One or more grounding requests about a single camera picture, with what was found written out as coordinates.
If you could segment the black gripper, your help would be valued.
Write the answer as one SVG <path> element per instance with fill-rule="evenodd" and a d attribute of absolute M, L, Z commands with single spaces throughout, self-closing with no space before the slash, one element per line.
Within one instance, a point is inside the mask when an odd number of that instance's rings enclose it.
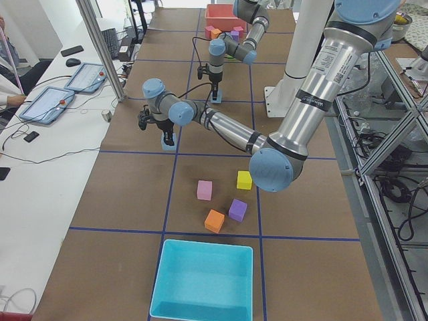
<path fill-rule="evenodd" d="M 219 96 L 219 82 L 223 79 L 223 72 L 209 72 L 209 81 L 211 82 L 211 99 L 217 100 Z"/>
<path fill-rule="evenodd" d="M 163 131 L 163 142 L 166 146 L 174 145 L 174 123 L 170 119 L 156 120 L 156 126 Z"/>

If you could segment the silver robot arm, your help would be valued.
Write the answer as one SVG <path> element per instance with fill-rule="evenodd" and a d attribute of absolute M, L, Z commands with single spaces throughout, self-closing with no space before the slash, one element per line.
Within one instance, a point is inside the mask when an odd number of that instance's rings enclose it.
<path fill-rule="evenodd" d="M 221 32 L 216 39 L 209 42 L 209 62 L 205 66 L 205 73 L 211 82 L 213 103 L 221 102 L 222 91 L 219 84 L 223 79 L 225 56 L 252 65 L 257 57 L 257 45 L 270 25 L 268 11 L 258 1 L 235 1 L 233 15 L 251 27 L 243 40 L 234 39 L 230 33 Z"/>
<path fill-rule="evenodd" d="M 310 139 L 361 55 L 390 46 L 400 6 L 400 1 L 303 1 L 284 77 L 272 91 L 283 120 L 268 135 L 207 103 L 177 97 L 158 78 L 142 85 L 147 105 L 138 125 L 155 124 L 173 145 L 174 126 L 197 122 L 251 155 L 249 171 L 260 189 L 281 191 L 302 172 Z"/>

